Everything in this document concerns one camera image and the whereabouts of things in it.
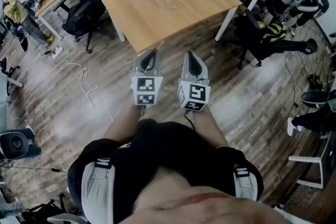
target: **table leg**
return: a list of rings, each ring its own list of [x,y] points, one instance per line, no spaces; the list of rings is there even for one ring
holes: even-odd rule
[[[42,15],[40,15],[39,17],[38,17],[40,20],[41,20],[41,22],[42,23],[44,23],[44,25],[46,26],[46,27],[48,27],[48,29],[57,37],[57,38],[59,38],[59,39],[63,39],[63,37],[55,30],[55,29],[53,29],[53,27],[43,18],[43,16]]]
[[[215,37],[215,40],[216,41],[219,41],[223,35],[223,33],[225,32],[226,30],[226,27],[229,25],[229,23],[231,22],[231,19],[232,17],[235,15],[236,13],[236,10],[237,10],[238,7],[234,7],[232,9],[229,10],[229,12],[226,14],[226,17],[222,23],[222,26],[220,27],[216,37]]]
[[[8,81],[9,83],[11,83],[11,84],[14,84],[14,85],[16,85],[16,86],[18,86],[18,87],[20,87],[20,88],[23,87],[23,84],[22,84],[22,83],[17,82],[17,81],[14,80],[14,79],[11,79],[11,78],[9,78],[9,77],[6,77],[6,79],[7,79],[7,81]]]
[[[125,36],[124,34],[122,33],[122,31],[117,27],[116,23],[113,21],[112,17],[111,17],[111,20],[112,20],[112,23],[115,27],[115,29],[117,30],[117,33],[118,33],[118,36],[119,36],[119,39],[121,42],[125,42]]]
[[[252,0],[251,3],[248,5],[247,9],[249,9],[250,11],[252,11],[252,9],[254,8],[254,6],[257,4],[258,0]]]

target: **power outlet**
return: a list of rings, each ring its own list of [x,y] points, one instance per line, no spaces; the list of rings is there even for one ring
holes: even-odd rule
[[[61,46],[59,46],[59,47],[56,47],[56,49],[55,49],[55,51],[53,52],[53,54],[52,54],[52,58],[53,58],[53,60],[55,60],[58,56],[59,56],[59,54],[61,53],[63,51],[63,48],[61,47]]]

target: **yellow shoe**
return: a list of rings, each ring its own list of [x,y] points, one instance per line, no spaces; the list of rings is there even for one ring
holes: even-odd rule
[[[49,43],[49,44],[53,43],[54,39],[55,39],[54,37],[49,37],[49,38],[48,38],[48,43]]]

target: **white marker cube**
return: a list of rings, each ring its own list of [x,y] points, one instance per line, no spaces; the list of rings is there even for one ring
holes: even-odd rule
[[[163,76],[160,77],[132,77],[134,104],[154,105],[158,101],[159,90]]]
[[[182,108],[202,111],[206,104],[209,103],[210,87],[181,81],[177,93]]]

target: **black t-shirt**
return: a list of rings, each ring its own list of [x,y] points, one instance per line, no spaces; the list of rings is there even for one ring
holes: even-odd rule
[[[132,214],[138,195],[160,166],[180,173],[191,186],[209,186],[235,196],[234,165],[244,165],[257,178],[258,199],[264,188],[259,171],[241,151],[230,147],[214,149],[185,125],[144,120],[139,122],[132,143],[121,146],[110,139],[93,141],[71,165],[68,187],[81,211],[83,172],[88,164],[102,157],[109,157],[116,171],[113,185],[114,223]]]
[[[328,0],[314,0],[316,4],[319,5],[319,10],[321,10],[323,13],[326,13],[329,8],[329,1]]]

